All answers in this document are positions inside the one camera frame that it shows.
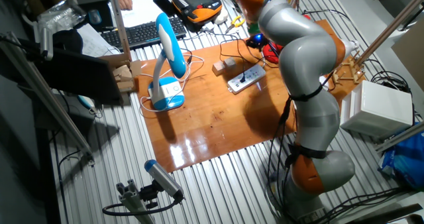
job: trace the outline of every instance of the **blue light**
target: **blue light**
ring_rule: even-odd
[[[257,43],[262,42],[262,34],[257,34],[254,36],[254,41]]]

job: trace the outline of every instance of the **white desk lamp base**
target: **white desk lamp base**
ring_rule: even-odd
[[[179,81],[174,77],[159,78],[160,70],[165,62],[162,51],[154,67],[153,82],[148,86],[148,93],[153,106],[158,111],[167,111],[183,105],[185,98]]]

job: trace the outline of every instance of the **plastic bag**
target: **plastic bag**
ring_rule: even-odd
[[[424,132],[400,142],[380,160],[380,171],[424,191]]]
[[[52,33],[72,29],[84,21],[87,13],[74,0],[64,0],[37,17],[40,27]]]

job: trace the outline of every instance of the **blue desk lamp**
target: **blue desk lamp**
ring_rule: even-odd
[[[148,92],[154,108],[158,111],[167,111],[180,107],[184,103],[184,94],[176,78],[159,79],[160,70],[164,65],[165,59],[168,59],[172,72],[177,78],[182,78],[186,73],[186,61],[172,30],[170,20],[165,13],[161,13],[156,19],[156,30],[164,49],[162,49],[156,61],[153,82],[148,86]]]

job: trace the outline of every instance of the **power strip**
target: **power strip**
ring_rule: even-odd
[[[246,87],[257,82],[260,78],[263,78],[265,76],[265,70],[259,64],[257,64],[244,71],[244,75],[246,76],[244,82],[241,82],[241,79],[243,78],[243,73],[228,81],[228,90],[233,92],[234,94],[239,93]]]

